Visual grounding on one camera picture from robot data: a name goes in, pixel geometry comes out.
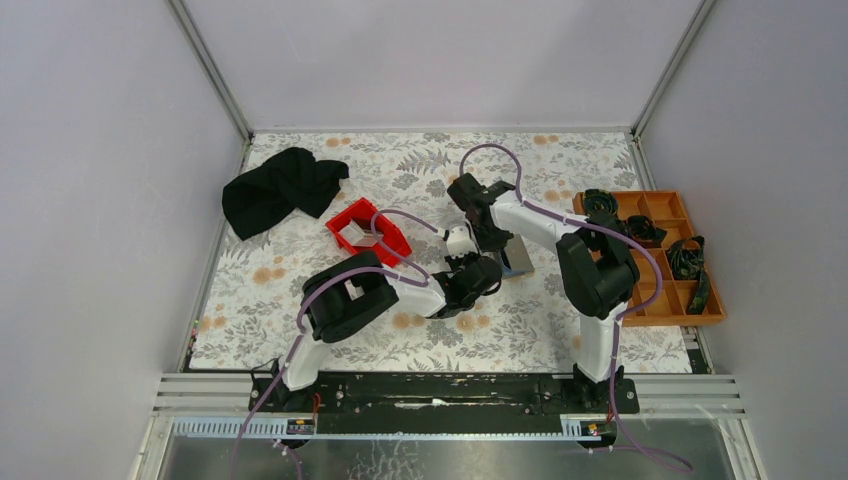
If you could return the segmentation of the grey card holder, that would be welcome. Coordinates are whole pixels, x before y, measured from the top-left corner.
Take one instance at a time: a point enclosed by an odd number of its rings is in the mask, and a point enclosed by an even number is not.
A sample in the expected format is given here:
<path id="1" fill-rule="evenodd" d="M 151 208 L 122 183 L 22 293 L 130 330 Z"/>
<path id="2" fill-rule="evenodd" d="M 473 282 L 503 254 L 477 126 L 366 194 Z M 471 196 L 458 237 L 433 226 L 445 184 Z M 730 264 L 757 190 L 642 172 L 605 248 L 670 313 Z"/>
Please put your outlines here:
<path id="1" fill-rule="evenodd" d="M 535 271 L 530 255 L 521 236 L 509 239 L 498 253 L 504 278 L 515 278 Z"/>

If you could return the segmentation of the red plastic bin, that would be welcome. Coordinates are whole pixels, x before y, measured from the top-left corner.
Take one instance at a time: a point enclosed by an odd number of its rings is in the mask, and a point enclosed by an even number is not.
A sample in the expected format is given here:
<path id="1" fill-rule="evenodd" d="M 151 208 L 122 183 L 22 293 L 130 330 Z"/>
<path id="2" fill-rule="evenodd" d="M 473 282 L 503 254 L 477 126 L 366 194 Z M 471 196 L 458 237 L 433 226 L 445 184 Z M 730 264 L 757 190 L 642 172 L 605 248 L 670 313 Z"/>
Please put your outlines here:
<path id="1" fill-rule="evenodd" d="M 351 255 L 373 251 L 386 266 L 395 267 L 412 249 L 401 229 L 366 198 L 355 200 L 325 223 L 338 247 Z"/>

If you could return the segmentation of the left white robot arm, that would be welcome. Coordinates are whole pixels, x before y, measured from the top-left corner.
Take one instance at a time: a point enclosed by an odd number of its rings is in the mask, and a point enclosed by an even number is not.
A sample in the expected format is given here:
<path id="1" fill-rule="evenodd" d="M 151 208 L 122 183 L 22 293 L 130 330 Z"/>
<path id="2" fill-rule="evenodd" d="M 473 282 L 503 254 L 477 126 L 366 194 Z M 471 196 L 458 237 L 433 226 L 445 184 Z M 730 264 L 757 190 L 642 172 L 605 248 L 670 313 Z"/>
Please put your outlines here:
<path id="1" fill-rule="evenodd" d="M 298 336 L 279 358 L 272 398 L 288 411 L 304 407 L 330 346 L 391 308 L 425 319 L 452 318 L 472 309 L 479 298 L 496 293 L 501 283 L 499 264 L 476 253 L 422 282 L 386 267 L 371 251 L 314 275 L 304 284 L 296 316 Z"/>

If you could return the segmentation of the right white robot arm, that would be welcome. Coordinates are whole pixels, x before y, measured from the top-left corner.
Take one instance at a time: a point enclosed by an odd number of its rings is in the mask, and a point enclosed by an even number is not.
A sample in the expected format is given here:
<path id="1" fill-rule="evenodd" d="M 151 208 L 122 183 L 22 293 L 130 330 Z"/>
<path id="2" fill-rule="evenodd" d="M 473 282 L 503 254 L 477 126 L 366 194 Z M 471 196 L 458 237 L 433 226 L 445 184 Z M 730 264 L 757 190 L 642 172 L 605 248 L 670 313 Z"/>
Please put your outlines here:
<path id="1" fill-rule="evenodd" d="M 640 280 L 616 220 L 558 214 L 530 203 L 512 184 L 484 186 L 469 173 L 456 178 L 447 193 L 465 214 L 480 250 L 496 252 L 521 236 L 556 255 L 565 297 L 580 314 L 582 347 L 575 363 L 585 377 L 575 382 L 573 396 L 583 410 L 601 410 L 614 393 L 608 379 L 618 368 L 616 324 Z"/>

